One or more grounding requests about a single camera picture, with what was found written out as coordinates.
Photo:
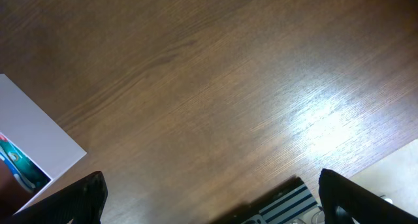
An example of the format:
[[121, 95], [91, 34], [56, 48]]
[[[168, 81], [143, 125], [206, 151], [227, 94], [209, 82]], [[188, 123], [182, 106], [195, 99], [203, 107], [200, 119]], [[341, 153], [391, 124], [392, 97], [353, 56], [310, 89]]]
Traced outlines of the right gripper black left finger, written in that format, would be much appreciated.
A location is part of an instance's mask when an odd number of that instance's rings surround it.
[[1, 224], [100, 224], [107, 196], [103, 173], [92, 172]]

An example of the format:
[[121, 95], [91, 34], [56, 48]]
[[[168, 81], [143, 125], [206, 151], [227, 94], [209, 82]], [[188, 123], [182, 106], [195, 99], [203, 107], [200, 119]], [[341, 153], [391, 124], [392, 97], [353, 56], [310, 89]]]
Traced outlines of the green red toothpaste tube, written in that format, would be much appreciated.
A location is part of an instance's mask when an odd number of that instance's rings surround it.
[[32, 193], [37, 193], [50, 182], [50, 177], [3, 134], [1, 134], [1, 149], [5, 151], [18, 170], [35, 185]]

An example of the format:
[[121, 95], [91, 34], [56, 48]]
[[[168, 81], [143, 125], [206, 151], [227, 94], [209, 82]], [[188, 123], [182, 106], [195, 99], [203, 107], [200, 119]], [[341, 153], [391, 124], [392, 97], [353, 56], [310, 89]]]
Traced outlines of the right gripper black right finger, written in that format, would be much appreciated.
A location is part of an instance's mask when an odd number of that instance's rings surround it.
[[417, 217], [329, 169], [319, 177], [319, 198], [325, 224], [340, 223], [409, 223]]

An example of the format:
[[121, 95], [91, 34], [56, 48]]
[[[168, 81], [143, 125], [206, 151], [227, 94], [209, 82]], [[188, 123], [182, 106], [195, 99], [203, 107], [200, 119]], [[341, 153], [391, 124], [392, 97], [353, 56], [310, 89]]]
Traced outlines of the blue and white toothbrush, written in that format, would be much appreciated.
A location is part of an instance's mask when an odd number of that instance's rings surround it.
[[6, 166], [11, 171], [12, 175], [14, 176], [15, 180], [29, 193], [34, 192], [35, 185], [30, 182], [16, 167], [16, 165], [10, 160], [10, 158], [6, 155], [5, 151], [1, 149], [1, 160], [6, 164]]

